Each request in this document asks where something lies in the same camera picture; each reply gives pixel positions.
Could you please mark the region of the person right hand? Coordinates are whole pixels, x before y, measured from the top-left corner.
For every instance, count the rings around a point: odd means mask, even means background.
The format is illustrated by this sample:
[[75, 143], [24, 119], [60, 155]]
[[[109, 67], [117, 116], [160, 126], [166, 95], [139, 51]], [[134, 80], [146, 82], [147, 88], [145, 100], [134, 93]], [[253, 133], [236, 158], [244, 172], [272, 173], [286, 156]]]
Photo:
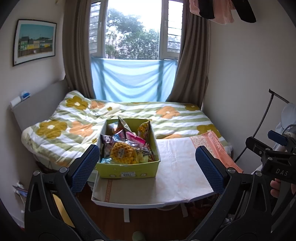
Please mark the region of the person right hand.
[[[271, 195], [275, 198], [278, 198], [280, 195], [281, 180], [279, 179], [271, 180], [270, 186], [271, 186], [271, 191], [270, 191]], [[292, 194], [295, 194], [295, 191], [296, 191], [295, 184], [291, 184], [291, 191], [292, 191]]]

